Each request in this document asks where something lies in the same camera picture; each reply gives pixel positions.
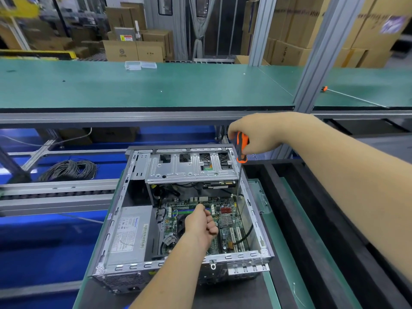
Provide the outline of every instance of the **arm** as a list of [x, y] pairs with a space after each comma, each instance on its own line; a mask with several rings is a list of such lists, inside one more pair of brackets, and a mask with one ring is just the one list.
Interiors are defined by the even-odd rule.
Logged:
[[190, 309], [200, 265], [219, 229], [202, 204], [185, 219], [185, 233], [130, 309]]
[[245, 154], [281, 143], [302, 157], [368, 240], [412, 280], [412, 165], [295, 112], [253, 114], [232, 123], [249, 136]]

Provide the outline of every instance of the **purple label on box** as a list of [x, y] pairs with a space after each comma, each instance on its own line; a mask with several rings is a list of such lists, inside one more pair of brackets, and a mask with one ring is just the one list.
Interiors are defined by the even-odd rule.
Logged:
[[406, 16], [391, 16], [384, 23], [381, 33], [397, 33], [400, 31], [406, 21]]

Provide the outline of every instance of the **green workbench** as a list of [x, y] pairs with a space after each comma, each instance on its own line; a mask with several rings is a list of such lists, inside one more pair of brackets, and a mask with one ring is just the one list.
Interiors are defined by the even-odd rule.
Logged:
[[[290, 109], [302, 67], [158, 63], [126, 71], [120, 62], [0, 60], [0, 107]], [[412, 108], [412, 71], [334, 68], [329, 88], [396, 108]], [[316, 107], [373, 108], [332, 92]]]

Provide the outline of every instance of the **blue floor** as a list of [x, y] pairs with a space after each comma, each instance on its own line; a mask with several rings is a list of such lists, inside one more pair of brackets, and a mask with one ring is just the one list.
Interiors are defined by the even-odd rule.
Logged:
[[[17, 140], [42, 144], [35, 129], [0, 130]], [[114, 149], [130, 145], [173, 145], [215, 143], [213, 126], [145, 127], [133, 143], [101, 143], [67, 146], [63, 150]], [[16, 143], [0, 136], [0, 145], [8, 152], [33, 151], [38, 147]], [[23, 165], [28, 156], [14, 158]], [[126, 166], [124, 154], [46, 156], [32, 170], [32, 179], [66, 159], [88, 159], [98, 166], [96, 179], [116, 179]], [[0, 184], [11, 177], [0, 168]], [[103, 221], [106, 211], [76, 213]], [[33, 215], [0, 218], [0, 289], [82, 280], [101, 224], [65, 216]], [[71, 308], [76, 292], [0, 301], [0, 308]]]

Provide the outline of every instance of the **orange and black screwdriver handle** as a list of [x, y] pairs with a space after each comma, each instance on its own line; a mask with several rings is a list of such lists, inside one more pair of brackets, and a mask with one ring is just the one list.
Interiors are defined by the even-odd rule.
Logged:
[[242, 154], [243, 149], [246, 147], [246, 145], [249, 144], [249, 137], [242, 133], [242, 132], [238, 132], [236, 134], [236, 139], [235, 139], [235, 143], [234, 143], [234, 148], [236, 149], [236, 153], [237, 153], [237, 158], [236, 160], [238, 162], [240, 162], [241, 164], [244, 164], [245, 162], [248, 161], [248, 156]]

